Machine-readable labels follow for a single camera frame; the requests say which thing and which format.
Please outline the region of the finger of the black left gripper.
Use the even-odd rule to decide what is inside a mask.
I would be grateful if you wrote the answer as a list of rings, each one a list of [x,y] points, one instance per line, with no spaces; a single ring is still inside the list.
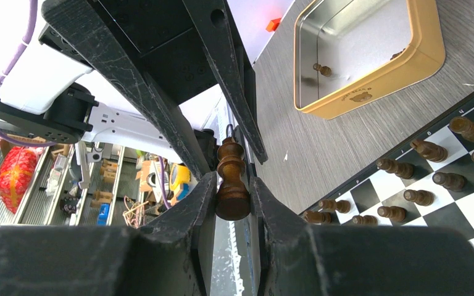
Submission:
[[[41,15],[127,101],[148,119],[197,180],[211,169],[179,105],[144,72],[91,1],[45,1]]]
[[[268,160],[257,123],[256,74],[228,3],[183,1],[204,45],[204,53],[256,160]]]

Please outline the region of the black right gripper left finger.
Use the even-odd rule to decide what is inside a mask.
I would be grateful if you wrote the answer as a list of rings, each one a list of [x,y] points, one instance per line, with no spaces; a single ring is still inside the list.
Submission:
[[[217,174],[138,229],[1,226],[0,295],[208,295]]]

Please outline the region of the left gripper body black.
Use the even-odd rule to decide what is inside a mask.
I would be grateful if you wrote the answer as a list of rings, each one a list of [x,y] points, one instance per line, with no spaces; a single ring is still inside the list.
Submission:
[[[134,54],[141,69],[150,74],[176,104],[218,85],[183,1],[91,3],[113,34]],[[69,46],[71,57],[91,66]]]

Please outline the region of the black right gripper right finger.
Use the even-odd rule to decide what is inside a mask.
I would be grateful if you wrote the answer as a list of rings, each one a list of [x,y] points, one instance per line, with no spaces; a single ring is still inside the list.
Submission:
[[[258,177],[259,295],[474,295],[474,248],[446,228],[310,224]]]

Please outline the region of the dark wooden handed-over chess piece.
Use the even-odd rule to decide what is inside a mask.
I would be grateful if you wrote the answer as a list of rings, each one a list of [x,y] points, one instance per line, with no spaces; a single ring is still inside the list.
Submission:
[[[233,137],[228,137],[222,141],[217,157],[217,173],[222,183],[216,194],[215,212],[223,220],[242,220],[251,211],[249,191],[242,181],[246,172],[244,149]]]

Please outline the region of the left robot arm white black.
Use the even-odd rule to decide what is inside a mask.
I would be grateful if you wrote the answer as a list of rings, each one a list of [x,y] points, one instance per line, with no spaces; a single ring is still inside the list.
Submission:
[[[43,146],[128,146],[200,178],[215,168],[213,138],[181,106],[218,85],[252,153],[267,161],[255,71],[226,1],[30,1],[28,10],[0,73],[0,119],[13,133]]]

